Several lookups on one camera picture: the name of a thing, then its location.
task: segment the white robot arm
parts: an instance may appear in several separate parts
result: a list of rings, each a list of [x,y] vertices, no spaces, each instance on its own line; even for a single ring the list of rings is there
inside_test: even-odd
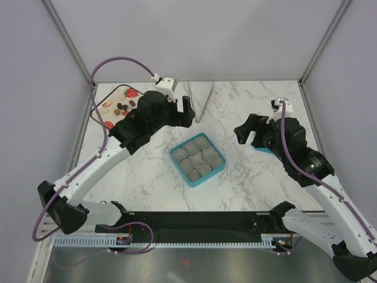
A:
[[[178,112],[174,89],[175,78],[155,75],[157,91],[147,91],[138,106],[109,131],[105,147],[93,153],[73,171],[53,184],[43,181],[38,193],[44,210],[65,234],[86,225],[115,225],[126,210],[117,202],[90,203],[82,201],[90,189],[109,172],[141,146],[163,126],[190,127],[195,113],[190,98],[184,96],[183,112]],[[43,238],[33,237],[35,241]]]
[[[349,199],[335,175],[333,167],[319,152],[307,147],[305,128],[285,98],[272,102],[271,117],[251,114],[235,128],[238,141],[245,144],[255,131],[252,145],[268,149],[284,165],[288,175],[305,188],[328,214],[336,229],[307,217],[289,202],[270,211],[276,226],[302,235],[332,257],[341,273],[351,281],[359,281],[377,270],[377,232]]]

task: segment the blue container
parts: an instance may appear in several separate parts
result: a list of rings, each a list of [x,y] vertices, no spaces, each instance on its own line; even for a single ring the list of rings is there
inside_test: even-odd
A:
[[[212,170],[210,173],[208,173],[208,174],[204,175],[203,177],[201,177],[200,179],[196,180],[195,182],[191,182],[188,179],[188,177],[186,176],[186,174],[183,172],[181,166],[179,166],[179,163],[177,162],[177,160],[174,158],[173,151],[175,151],[175,150],[183,147],[186,143],[188,143],[188,142],[196,139],[197,137],[205,137],[210,142],[210,144],[213,146],[213,148],[216,149],[216,151],[219,153],[219,156],[224,160],[224,163],[221,164],[218,168]],[[218,174],[218,172],[220,172],[221,170],[223,170],[225,168],[225,163],[226,163],[224,156],[219,152],[219,150],[217,149],[217,147],[213,144],[213,142],[204,133],[197,134],[196,136],[190,138],[189,140],[186,140],[184,143],[181,143],[179,146],[176,146],[175,148],[173,148],[170,151],[170,157],[171,157],[172,161],[174,162],[174,164],[177,166],[178,171],[181,173],[183,179],[186,181],[186,183],[190,187],[196,187],[196,186],[200,185],[201,183],[203,183],[205,180],[208,180],[212,176]]]

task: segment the marble table surface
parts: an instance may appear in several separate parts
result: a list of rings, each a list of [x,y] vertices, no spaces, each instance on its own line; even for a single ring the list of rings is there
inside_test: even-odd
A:
[[[119,84],[100,84],[99,102]],[[153,90],[153,83],[128,84],[140,92]],[[198,117],[208,98],[212,82],[191,82]],[[188,82],[179,83],[176,96],[187,95]],[[322,210],[319,204],[293,181],[272,154],[240,145],[233,129],[250,113],[269,116],[270,101],[288,98],[306,129],[308,145],[316,149],[312,129],[295,81],[215,82],[203,118],[187,128],[163,127],[151,141],[104,176],[85,200],[117,200],[128,210],[145,211],[268,211],[287,200],[299,209]],[[198,133],[206,133],[226,159],[226,167],[201,185],[189,187],[170,159],[170,150]],[[101,126],[90,118],[82,144],[80,161],[98,149]]]

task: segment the purple cable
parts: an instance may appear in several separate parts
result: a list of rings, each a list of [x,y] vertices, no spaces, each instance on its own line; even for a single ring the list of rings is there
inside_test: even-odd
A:
[[[106,226],[106,225],[103,225],[103,226],[105,226],[107,229],[110,229],[110,230],[118,230],[120,228],[123,228],[123,227],[126,227],[126,226],[130,226],[130,225],[141,225],[141,226],[147,227],[147,229],[151,232],[151,239],[149,241],[149,244],[145,248],[143,248],[143,249],[141,249],[139,251],[135,251],[135,252],[118,252],[118,253],[119,254],[126,254],[126,255],[138,255],[138,254],[142,254],[142,253],[144,253],[144,252],[146,252],[148,250],[148,248],[153,244],[153,240],[154,240],[153,230],[152,230],[152,228],[148,224],[146,224],[144,222],[135,221],[135,222],[126,223],[126,224],[123,224],[123,225],[120,225],[120,226],[117,226],[117,227],[109,227],[109,226]],[[91,256],[88,256],[87,258],[84,258],[83,260],[81,260],[79,262],[76,262],[75,264],[72,264],[72,265],[69,265],[69,266],[65,266],[65,265],[59,264],[57,262],[57,260],[56,260],[55,254],[53,254],[53,256],[52,256],[52,262],[58,268],[60,268],[60,269],[71,269],[71,268],[75,268],[76,266],[78,266],[78,265],[80,265],[80,264],[82,264],[82,263],[84,263],[86,261],[89,261],[90,259],[95,258],[98,255],[102,255],[102,254],[104,254],[106,252],[108,252],[107,249],[103,250],[103,251],[96,252],[96,253],[92,254]]]
[[[288,158],[288,161],[289,163],[299,172],[301,173],[302,175],[312,179],[314,182],[318,183],[318,184],[321,184],[322,186],[324,186],[325,188],[329,189],[332,193],[334,193],[340,200],[343,201],[343,203],[347,206],[347,208],[351,211],[351,213],[354,215],[354,217],[356,218],[356,220],[360,223],[360,225],[363,227],[364,231],[366,232],[366,234],[370,237],[370,239],[373,241],[375,240],[375,237],[373,236],[372,232],[368,229],[368,227],[365,225],[364,221],[361,219],[361,217],[358,215],[358,213],[356,212],[356,210],[352,207],[352,205],[347,202],[346,200],[344,200],[344,197],[338,193],[337,190],[335,190],[333,187],[331,187],[329,184],[326,184],[325,182],[323,182],[322,180],[318,179],[316,176],[314,175],[311,175],[311,174],[308,174],[306,173],[304,170],[302,170],[296,163],[295,161],[293,161],[289,151],[288,151],[288,147],[287,147],[287,141],[285,139],[285,111],[286,111],[286,104],[285,104],[285,101],[284,100],[280,100],[280,103],[283,105],[283,112],[282,112],[282,120],[281,120],[281,131],[280,131],[280,134],[281,134],[281,137],[282,137],[282,143],[283,143],[283,148],[284,148],[284,152],[285,152],[285,155],[287,156]]]
[[[367,276],[367,279],[371,280],[374,283],[377,283],[377,280],[371,276]]]
[[[91,73],[90,75],[90,78],[89,78],[89,97],[90,97],[90,100],[92,102],[92,105],[93,105],[93,108],[98,116],[98,119],[100,120],[100,123],[102,125],[102,130],[103,130],[103,133],[104,133],[104,141],[102,143],[102,146],[100,147],[100,150],[98,151],[99,154],[101,154],[105,147],[106,147],[106,144],[107,144],[107,130],[106,130],[106,127],[104,125],[104,120],[102,119],[101,117],[101,114],[100,112],[98,111],[98,107],[95,103],[95,99],[94,99],[94,95],[93,95],[93,79],[94,79],[94,75],[95,73],[105,64],[109,63],[109,62],[112,62],[112,61],[117,61],[117,60],[126,60],[126,61],[131,61],[133,63],[136,63],[138,64],[139,66],[143,67],[148,73],[151,74],[151,76],[153,77],[154,74],[152,73],[152,71],[146,67],[144,64],[140,63],[139,61],[135,60],[135,59],[132,59],[132,58],[129,58],[129,57],[113,57],[113,58],[109,58],[101,63],[99,63],[93,70],[93,72]],[[90,164],[92,164],[98,157],[97,156],[94,156],[93,158],[91,158],[85,165],[83,165],[82,168],[78,169],[74,174],[72,174],[72,176],[70,178],[68,178],[68,180],[66,181],[66,184],[69,185],[82,171],[84,171]],[[61,186],[55,193],[54,195],[49,199],[49,201],[46,203],[45,207],[43,208],[41,214],[39,215],[35,225],[34,225],[34,228],[33,228],[33,233],[32,233],[32,238],[33,238],[33,241],[35,242],[40,242],[40,241],[43,241],[44,239],[46,239],[47,237],[51,236],[52,234],[54,234],[56,231],[59,230],[59,228],[55,228],[54,230],[52,230],[50,233],[44,235],[43,237],[41,238],[37,238],[37,232],[38,232],[38,228],[42,222],[42,218],[43,216],[45,215],[45,213],[47,212],[47,210],[49,209],[49,207],[51,206],[51,204],[54,202],[54,200],[58,197],[58,195],[60,195],[60,193],[65,189],[65,186]]]

